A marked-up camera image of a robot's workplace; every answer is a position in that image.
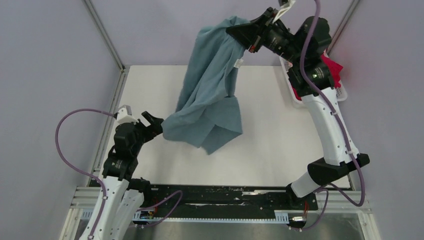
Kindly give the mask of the teal blue t-shirt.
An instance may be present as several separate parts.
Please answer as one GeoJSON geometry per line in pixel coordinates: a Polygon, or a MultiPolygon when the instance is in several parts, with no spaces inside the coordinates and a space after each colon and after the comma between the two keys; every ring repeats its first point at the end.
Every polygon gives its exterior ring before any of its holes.
{"type": "Polygon", "coordinates": [[[161,124],[166,140],[203,148],[210,155],[243,133],[235,65],[245,48],[226,29],[248,22],[231,16],[198,32],[175,112],[161,124]]]}

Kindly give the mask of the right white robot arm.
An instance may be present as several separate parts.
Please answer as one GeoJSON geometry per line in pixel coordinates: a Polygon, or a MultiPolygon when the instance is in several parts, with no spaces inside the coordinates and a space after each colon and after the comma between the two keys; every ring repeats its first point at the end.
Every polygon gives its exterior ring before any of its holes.
{"type": "Polygon", "coordinates": [[[370,159],[349,136],[338,106],[336,82],[324,62],[324,52],[332,42],[328,21],[310,16],[291,33],[274,19],[276,14],[276,9],[268,8],[260,17],[230,26],[226,32],[251,53],[265,47],[291,63],[287,79],[309,111],[323,150],[323,157],[310,163],[306,173],[288,185],[286,204],[298,209],[307,195],[360,171],[370,159]]]}

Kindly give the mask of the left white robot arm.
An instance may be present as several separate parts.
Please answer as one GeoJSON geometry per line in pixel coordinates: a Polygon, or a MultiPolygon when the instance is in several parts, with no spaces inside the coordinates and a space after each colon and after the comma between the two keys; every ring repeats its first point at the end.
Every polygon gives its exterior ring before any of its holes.
{"type": "Polygon", "coordinates": [[[163,133],[164,120],[147,111],[141,115],[148,126],[125,109],[115,115],[118,126],[114,144],[103,164],[100,193],[82,240],[121,240],[137,208],[147,207],[153,201],[153,193],[148,190],[150,182],[132,176],[142,146],[163,133]]]}

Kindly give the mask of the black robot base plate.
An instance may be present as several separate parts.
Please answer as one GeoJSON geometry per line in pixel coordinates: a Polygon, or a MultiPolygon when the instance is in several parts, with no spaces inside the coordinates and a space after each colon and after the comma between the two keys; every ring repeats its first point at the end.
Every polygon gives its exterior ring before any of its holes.
{"type": "Polygon", "coordinates": [[[316,194],[324,192],[324,211],[329,191],[320,187],[303,198],[293,198],[288,187],[271,186],[222,186],[222,185],[176,185],[152,184],[144,192],[144,202],[136,209],[143,217],[160,217],[157,222],[144,223],[153,227],[166,218],[210,219],[273,219],[275,213],[287,213],[289,224],[295,229],[306,230],[310,204],[316,194]]]}

